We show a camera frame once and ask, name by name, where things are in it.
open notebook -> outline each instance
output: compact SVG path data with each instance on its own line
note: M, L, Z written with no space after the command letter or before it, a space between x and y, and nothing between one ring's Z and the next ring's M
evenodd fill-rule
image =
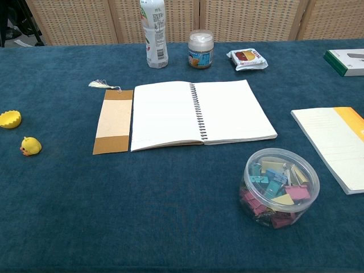
M291 114L347 195L364 192L364 119L351 107Z
M135 88L131 151L276 137L246 80Z

jar label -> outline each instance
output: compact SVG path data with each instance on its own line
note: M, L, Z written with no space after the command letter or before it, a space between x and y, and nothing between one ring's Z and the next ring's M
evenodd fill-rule
M213 50L208 52L188 51L188 62L193 67L204 67L212 63Z

metal spiral coil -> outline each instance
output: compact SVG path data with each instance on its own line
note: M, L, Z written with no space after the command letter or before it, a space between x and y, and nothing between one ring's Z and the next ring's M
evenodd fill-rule
M206 140L207 132L206 132L206 128L205 128L204 117L202 116L202 112L201 112L200 103L198 101L196 87L194 84L189 84L189 88L191 89L193 105L195 106L195 112L196 112L198 127L200 129L201 139Z

white tassel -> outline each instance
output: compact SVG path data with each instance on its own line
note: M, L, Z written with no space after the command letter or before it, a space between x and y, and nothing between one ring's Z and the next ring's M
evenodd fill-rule
M121 93L121 88L120 86L110 86L107 84L107 82L105 80L96 80L96 81L92 81L89 83L90 87L96 87L96 88L109 88L109 89L115 89L115 88L119 88L118 92Z

food packet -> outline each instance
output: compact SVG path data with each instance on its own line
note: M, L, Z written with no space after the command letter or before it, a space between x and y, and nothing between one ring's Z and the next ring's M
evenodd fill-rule
M268 66L266 59L253 48L232 50L226 55L237 66L236 71L265 69Z

